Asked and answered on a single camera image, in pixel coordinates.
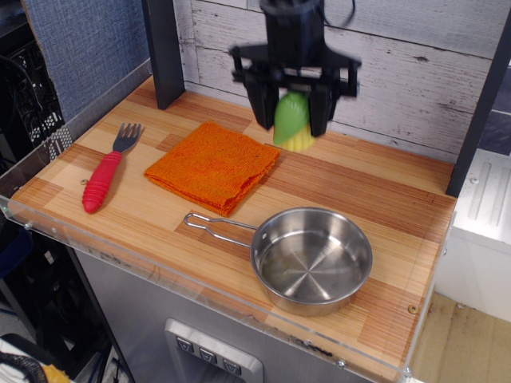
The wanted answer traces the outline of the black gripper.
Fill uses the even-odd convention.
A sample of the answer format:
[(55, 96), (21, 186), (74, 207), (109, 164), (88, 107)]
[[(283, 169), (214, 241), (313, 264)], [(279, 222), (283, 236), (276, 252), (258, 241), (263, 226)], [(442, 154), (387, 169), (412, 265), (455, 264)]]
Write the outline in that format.
[(333, 118), (339, 97), (358, 95), (362, 62), (336, 52), (325, 41), (322, 11), (265, 11), (267, 41), (235, 45), (233, 81), (242, 83), (257, 123), (274, 125), (279, 88), (309, 93), (311, 135), (322, 136)]

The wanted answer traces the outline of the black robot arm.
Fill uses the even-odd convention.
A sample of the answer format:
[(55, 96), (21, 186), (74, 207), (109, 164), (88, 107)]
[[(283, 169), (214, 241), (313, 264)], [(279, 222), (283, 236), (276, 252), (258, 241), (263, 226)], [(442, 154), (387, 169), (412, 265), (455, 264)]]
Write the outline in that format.
[(275, 123), (279, 91), (302, 92), (308, 100), (310, 132), (322, 136), (340, 97), (358, 95), (360, 59), (331, 49), (324, 37), (322, 1), (262, 1), (267, 41), (234, 45), (232, 78), (244, 86), (257, 123)]

